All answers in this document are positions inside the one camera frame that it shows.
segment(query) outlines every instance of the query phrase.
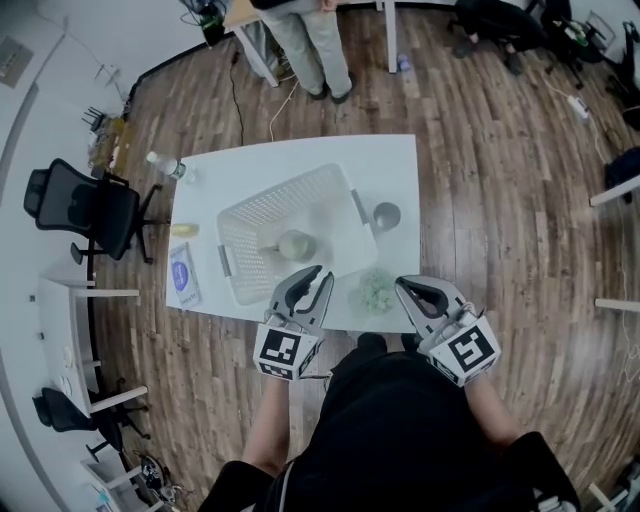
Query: yellow object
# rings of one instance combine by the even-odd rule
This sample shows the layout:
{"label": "yellow object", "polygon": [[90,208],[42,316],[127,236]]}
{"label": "yellow object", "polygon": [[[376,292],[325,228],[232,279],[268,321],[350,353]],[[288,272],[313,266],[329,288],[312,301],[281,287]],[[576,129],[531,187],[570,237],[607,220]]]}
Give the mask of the yellow object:
{"label": "yellow object", "polygon": [[198,234],[197,224],[174,224],[171,226],[171,234],[188,238]]}

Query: person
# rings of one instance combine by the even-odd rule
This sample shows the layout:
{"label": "person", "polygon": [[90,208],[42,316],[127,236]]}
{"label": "person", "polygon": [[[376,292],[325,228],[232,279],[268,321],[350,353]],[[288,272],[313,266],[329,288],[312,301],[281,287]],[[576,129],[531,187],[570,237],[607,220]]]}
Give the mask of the person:
{"label": "person", "polygon": [[489,18],[492,36],[507,39],[504,45],[504,63],[515,76],[522,74],[522,62],[519,52],[532,50],[544,44],[544,30],[530,16],[523,15],[522,9],[500,0],[459,0],[456,3],[458,20],[467,34],[461,43],[453,49],[457,59],[472,55],[480,42],[479,19]]}
{"label": "person", "polygon": [[251,3],[311,98],[324,99],[330,89],[332,101],[344,103],[355,77],[349,72],[342,51],[335,13],[338,0],[251,0]]}
{"label": "person", "polygon": [[242,460],[223,466],[200,512],[580,508],[542,435],[521,435],[486,374],[459,388],[421,354],[363,334],[288,464],[290,384],[266,379]]}

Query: white wall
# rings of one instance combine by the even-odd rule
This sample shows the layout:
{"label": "white wall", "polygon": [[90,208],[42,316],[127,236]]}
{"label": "white wall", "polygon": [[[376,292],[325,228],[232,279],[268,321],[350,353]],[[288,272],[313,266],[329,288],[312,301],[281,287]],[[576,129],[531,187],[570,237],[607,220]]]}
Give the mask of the white wall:
{"label": "white wall", "polygon": [[11,512],[58,511],[29,462],[0,397],[0,501]]}
{"label": "white wall", "polygon": [[[21,16],[19,23],[11,24],[12,30],[36,51],[34,59],[41,59],[37,37],[52,26],[30,10]],[[73,263],[69,245],[75,241],[86,246],[86,240],[70,233],[38,231],[22,201],[31,171],[48,167],[56,157],[88,172],[89,131],[81,120],[82,112],[90,105],[111,113],[122,111],[115,88],[107,86],[104,79],[94,80],[98,68],[82,46],[62,39],[36,79],[39,92],[22,127],[0,200],[0,377],[4,375],[0,392],[3,396],[9,393],[13,403],[11,421],[0,407],[0,499],[16,512],[86,512],[96,505],[95,493],[81,487],[79,461],[88,457],[85,444],[94,446],[101,436],[95,432],[56,433],[42,426],[31,400],[50,382],[43,342],[36,338],[37,305],[29,302],[29,295],[35,293],[40,275],[84,278],[86,267]],[[0,110],[5,105],[0,103]],[[54,503],[56,498],[60,506]]]}
{"label": "white wall", "polygon": [[121,70],[124,92],[142,73],[204,42],[200,28],[180,21],[187,9],[178,0],[39,0],[39,5],[61,25],[68,17],[68,32],[112,71]]}

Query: white laundry basket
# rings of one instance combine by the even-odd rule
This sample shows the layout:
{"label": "white laundry basket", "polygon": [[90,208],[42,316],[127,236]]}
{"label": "white laundry basket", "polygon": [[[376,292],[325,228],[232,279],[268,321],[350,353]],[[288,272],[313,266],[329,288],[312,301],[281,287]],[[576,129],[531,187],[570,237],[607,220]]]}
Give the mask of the white laundry basket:
{"label": "white laundry basket", "polygon": [[[271,297],[293,272],[322,265],[336,278],[375,264],[376,242],[355,189],[338,164],[287,180],[218,214],[219,253],[238,304]],[[306,263],[285,260],[274,246],[290,229],[313,236],[318,248]]]}

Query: hand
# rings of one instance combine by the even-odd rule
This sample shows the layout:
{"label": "hand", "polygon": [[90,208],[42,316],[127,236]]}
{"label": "hand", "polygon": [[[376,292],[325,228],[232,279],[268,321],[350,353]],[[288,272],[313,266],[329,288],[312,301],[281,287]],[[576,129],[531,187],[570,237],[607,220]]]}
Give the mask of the hand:
{"label": "hand", "polygon": [[322,12],[333,12],[338,7],[338,0],[321,0]]}

